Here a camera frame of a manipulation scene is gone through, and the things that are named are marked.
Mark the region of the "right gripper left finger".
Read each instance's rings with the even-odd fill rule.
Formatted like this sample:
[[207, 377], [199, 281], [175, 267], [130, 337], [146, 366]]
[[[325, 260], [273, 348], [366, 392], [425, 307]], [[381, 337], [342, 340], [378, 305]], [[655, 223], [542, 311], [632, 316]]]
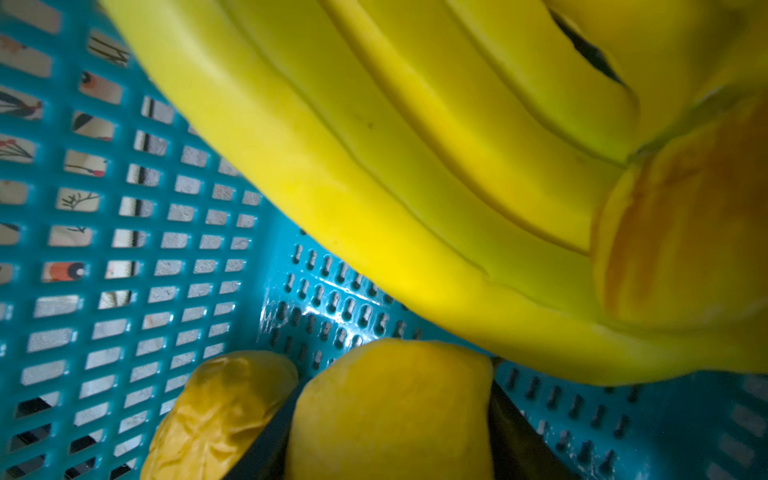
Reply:
[[293, 415], [305, 383], [299, 383], [223, 480], [283, 479]]

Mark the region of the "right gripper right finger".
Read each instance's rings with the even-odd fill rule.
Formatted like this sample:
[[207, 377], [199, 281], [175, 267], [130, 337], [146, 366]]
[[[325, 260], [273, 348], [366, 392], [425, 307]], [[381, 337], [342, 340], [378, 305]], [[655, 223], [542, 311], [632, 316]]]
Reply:
[[488, 427], [495, 479], [576, 478], [496, 381], [491, 387]]

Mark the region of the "yellow lemon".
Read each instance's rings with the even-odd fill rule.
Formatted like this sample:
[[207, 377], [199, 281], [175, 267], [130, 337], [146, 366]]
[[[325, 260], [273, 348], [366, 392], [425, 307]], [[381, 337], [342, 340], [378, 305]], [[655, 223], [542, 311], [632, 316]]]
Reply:
[[299, 396], [288, 479], [491, 479], [494, 368], [468, 348], [383, 339], [357, 347]]

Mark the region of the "floral canvas tote bag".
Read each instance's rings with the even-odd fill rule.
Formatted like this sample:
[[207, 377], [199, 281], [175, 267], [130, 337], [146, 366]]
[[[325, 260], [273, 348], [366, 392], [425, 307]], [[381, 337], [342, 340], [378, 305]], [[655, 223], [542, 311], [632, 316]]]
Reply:
[[[127, 48], [120, 42], [93, 30], [89, 34], [87, 49], [93, 55], [114, 65], [125, 67], [130, 58]], [[1, 37], [1, 63], [9, 67], [38, 76], [48, 75], [52, 68], [50, 56], [24, 45], [6, 35]], [[117, 104], [121, 100], [122, 88], [116, 83], [95, 73], [81, 73], [79, 91], [89, 97], [107, 103]], [[6, 86], [1, 88], [1, 113], [14, 118], [38, 121], [43, 115], [43, 103], [26, 94], [16, 92]], [[110, 141], [115, 127], [109, 122], [81, 111], [76, 111], [72, 120], [73, 131], [87, 137]], [[3, 133], [1, 135], [1, 159], [6, 162], [30, 164], [35, 158], [37, 145], [18, 136]], [[63, 169], [70, 173], [102, 178], [107, 171], [107, 160], [92, 154], [68, 150], [64, 156]], [[1, 202], [21, 205], [26, 202], [28, 186], [16, 181], [1, 181]], [[100, 204], [96, 193], [62, 187], [57, 193], [55, 207], [64, 211], [92, 213]], [[11, 223], [1, 225], [1, 243], [10, 245], [18, 241], [20, 227]], [[49, 244], [59, 247], [83, 247], [90, 243], [93, 232], [83, 226], [53, 226]], [[115, 233], [114, 244], [118, 247], [135, 246], [142, 238], [139, 233], [119, 230]], [[131, 261], [111, 261], [106, 267], [106, 278], [125, 278], [132, 275], [137, 265]], [[76, 262], [54, 262], [43, 266], [44, 282], [71, 282], [83, 278], [86, 267]], [[130, 302], [131, 294], [127, 291], [103, 293], [99, 307], [114, 308]]]

